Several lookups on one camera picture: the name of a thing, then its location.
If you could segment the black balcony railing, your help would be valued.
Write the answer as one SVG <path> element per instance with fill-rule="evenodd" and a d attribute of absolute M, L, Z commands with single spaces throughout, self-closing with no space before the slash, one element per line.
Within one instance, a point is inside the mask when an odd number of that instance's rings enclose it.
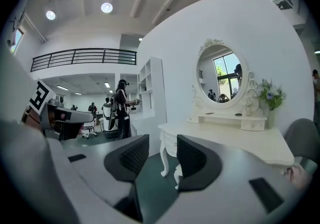
<path fill-rule="evenodd" d="M 113 48 L 79 48 L 62 50 L 33 58 L 30 71 L 74 64 L 137 65 L 137 52 Z"/>

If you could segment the white office chair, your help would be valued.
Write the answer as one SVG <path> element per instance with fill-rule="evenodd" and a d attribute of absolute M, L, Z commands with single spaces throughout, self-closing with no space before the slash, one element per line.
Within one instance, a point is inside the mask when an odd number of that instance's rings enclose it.
<path fill-rule="evenodd" d="M 94 119 L 92 122 L 84 123 L 83 128 L 81 130 L 83 138 L 86 138 L 88 140 L 90 135 L 97 137 L 98 134 L 95 131 L 95 122 L 96 119 Z"/>

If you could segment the person's white printed shirt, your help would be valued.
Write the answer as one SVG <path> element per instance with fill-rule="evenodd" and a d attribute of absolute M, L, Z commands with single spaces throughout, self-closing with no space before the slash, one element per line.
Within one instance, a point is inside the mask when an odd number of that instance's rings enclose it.
<path fill-rule="evenodd" d="M 48 142 L 21 122 L 36 87 L 9 47 L 0 42 L 0 222 L 79 224 Z"/>

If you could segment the oval vanity mirror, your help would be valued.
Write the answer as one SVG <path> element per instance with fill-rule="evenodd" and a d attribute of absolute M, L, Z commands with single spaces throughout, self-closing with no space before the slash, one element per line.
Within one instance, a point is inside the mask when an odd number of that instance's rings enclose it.
<path fill-rule="evenodd" d="M 227 46 L 206 46 L 198 61 L 198 81 L 204 94 L 216 103 L 231 101 L 240 91 L 242 66 Z"/>

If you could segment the tall white vase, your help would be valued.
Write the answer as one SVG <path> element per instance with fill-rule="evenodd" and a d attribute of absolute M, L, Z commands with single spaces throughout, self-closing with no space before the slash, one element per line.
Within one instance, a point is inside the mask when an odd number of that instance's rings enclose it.
<path fill-rule="evenodd" d="M 272 129 L 274 127 L 275 110 L 269 110 L 267 115 L 267 128 Z"/>

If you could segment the blue white flower bouquet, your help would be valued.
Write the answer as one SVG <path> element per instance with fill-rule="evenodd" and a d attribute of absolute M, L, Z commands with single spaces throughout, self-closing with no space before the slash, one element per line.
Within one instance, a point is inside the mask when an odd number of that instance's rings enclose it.
<path fill-rule="evenodd" d="M 280 107 L 286 98 L 281 87 L 274 86 L 272 81 L 266 79 L 262 79 L 258 85 L 258 95 L 259 99 L 268 105 L 270 111 Z"/>

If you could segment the person's left forearm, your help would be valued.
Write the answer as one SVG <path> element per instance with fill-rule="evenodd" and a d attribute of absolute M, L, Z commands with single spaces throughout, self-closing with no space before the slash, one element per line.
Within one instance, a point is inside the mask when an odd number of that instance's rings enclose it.
<path fill-rule="evenodd" d="M 30 106 L 26 107 L 21 120 L 27 126 L 33 127 L 37 130 L 42 129 L 41 124 L 40 124 L 39 115 Z"/>

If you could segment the white shelf unit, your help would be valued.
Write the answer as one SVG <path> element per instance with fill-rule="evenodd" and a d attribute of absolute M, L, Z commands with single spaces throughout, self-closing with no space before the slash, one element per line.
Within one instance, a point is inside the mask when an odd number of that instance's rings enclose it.
<path fill-rule="evenodd" d="M 167 122 L 162 60 L 151 57 L 138 76 L 140 112 L 137 131 L 150 136 L 150 149 L 160 148 L 159 125 Z"/>

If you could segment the grey chair with black legs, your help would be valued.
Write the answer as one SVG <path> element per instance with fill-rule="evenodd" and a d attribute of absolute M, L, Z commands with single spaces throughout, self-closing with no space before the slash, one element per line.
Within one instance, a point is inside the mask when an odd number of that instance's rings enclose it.
<path fill-rule="evenodd" d="M 298 119 L 290 125 L 284 137 L 294 163 L 313 175 L 320 167 L 320 136 L 315 124 L 309 119 Z"/>

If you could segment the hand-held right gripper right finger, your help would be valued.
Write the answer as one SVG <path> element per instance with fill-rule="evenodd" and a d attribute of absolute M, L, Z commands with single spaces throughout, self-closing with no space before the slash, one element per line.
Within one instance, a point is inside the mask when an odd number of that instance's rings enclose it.
<path fill-rule="evenodd" d="M 301 192 L 241 149 L 177 136 L 178 197 L 159 224 L 278 224 Z"/>

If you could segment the person's right hand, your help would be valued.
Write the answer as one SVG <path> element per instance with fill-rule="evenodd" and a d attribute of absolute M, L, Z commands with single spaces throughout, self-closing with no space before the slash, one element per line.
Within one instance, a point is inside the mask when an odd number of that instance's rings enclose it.
<path fill-rule="evenodd" d="M 300 164 L 294 164 L 284 170 L 282 170 L 282 176 L 286 177 L 297 189 L 303 189 L 307 187 L 311 180 L 310 175 Z"/>

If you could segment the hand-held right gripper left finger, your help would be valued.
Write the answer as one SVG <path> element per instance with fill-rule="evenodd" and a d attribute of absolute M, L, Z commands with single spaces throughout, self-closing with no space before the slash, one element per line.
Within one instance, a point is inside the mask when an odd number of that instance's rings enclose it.
<path fill-rule="evenodd" d="M 80 224 L 142 224 L 136 179 L 149 156 L 148 135 L 70 149 L 48 144 Z"/>

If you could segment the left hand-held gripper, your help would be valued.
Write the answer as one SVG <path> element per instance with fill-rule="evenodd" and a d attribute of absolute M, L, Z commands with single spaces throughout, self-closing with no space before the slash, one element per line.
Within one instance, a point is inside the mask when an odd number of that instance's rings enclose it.
<path fill-rule="evenodd" d="M 83 126 L 94 120 L 90 112 L 82 112 L 64 107 L 63 97 L 58 96 L 42 80 L 37 80 L 37 88 L 28 102 L 39 115 L 41 134 L 59 141 L 75 139 Z"/>

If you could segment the white dressing table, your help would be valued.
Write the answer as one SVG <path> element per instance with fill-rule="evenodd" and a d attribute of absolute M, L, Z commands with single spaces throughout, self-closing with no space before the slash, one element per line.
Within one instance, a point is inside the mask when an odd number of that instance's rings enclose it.
<path fill-rule="evenodd" d="M 201 46 L 198 57 L 206 46 L 214 44 L 222 44 L 230 48 L 222 40 L 207 39 Z M 196 76 L 192 85 L 191 117 L 183 122 L 159 125 L 160 157 L 164 167 L 160 173 L 161 176 L 165 177 L 169 172 L 167 157 L 177 156 L 178 134 L 240 148 L 274 167 L 289 167 L 293 164 L 294 156 L 281 132 L 274 127 L 267 128 L 268 115 L 265 115 L 260 107 L 258 84 L 254 73 L 249 70 L 241 54 L 236 56 L 242 67 L 242 82 L 238 94 L 227 103 L 213 102 L 202 91 L 198 77 L 198 58 Z M 207 112 L 214 112 L 214 114 L 206 115 Z M 241 113 L 242 116 L 235 116 L 236 113 Z"/>

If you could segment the wall window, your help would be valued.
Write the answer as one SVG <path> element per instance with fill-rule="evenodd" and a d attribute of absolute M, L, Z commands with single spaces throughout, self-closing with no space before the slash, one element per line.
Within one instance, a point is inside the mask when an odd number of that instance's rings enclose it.
<path fill-rule="evenodd" d="M 20 26 L 16 31 L 14 35 L 14 44 L 11 46 L 10 51 L 14 55 L 17 49 L 17 46 L 19 45 L 21 39 L 23 38 L 25 34 L 25 29 L 23 26 Z"/>

